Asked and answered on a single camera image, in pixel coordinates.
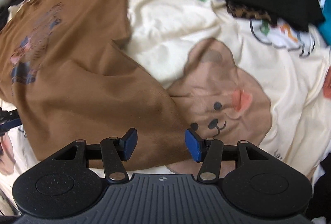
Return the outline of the cream bear print bedsheet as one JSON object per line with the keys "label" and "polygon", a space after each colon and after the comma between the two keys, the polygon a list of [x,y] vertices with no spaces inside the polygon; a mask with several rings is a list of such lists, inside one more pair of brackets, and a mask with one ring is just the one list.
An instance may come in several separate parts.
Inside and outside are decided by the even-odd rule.
{"label": "cream bear print bedsheet", "polygon": [[220,113],[195,127],[226,144],[268,121],[261,147],[311,180],[330,140],[330,102],[321,85],[330,51],[317,30],[297,33],[285,22],[231,18],[221,0],[129,0],[133,36],[126,52],[167,90],[212,86]]}

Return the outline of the leopard print cloth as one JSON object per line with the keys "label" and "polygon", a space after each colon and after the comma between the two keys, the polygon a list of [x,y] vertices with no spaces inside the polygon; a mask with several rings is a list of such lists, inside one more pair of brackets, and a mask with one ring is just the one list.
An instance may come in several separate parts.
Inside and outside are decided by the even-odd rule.
{"label": "leopard print cloth", "polygon": [[247,6],[245,4],[227,1],[227,12],[234,18],[242,18],[249,20],[263,20],[272,26],[277,25],[278,17],[272,12],[266,11],[255,6]]}

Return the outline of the brown printed t-shirt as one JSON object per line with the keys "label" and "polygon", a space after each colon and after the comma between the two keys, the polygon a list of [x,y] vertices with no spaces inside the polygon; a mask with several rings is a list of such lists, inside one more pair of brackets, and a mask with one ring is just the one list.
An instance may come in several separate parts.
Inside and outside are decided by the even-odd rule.
{"label": "brown printed t-shirt", "polygon": [[187,124],[163,87],[123,52],[128,0],[34,0],[1,31],[1,99],[17,109],[38,160],[83,139],[136,128],[126,163],[188,159]]}

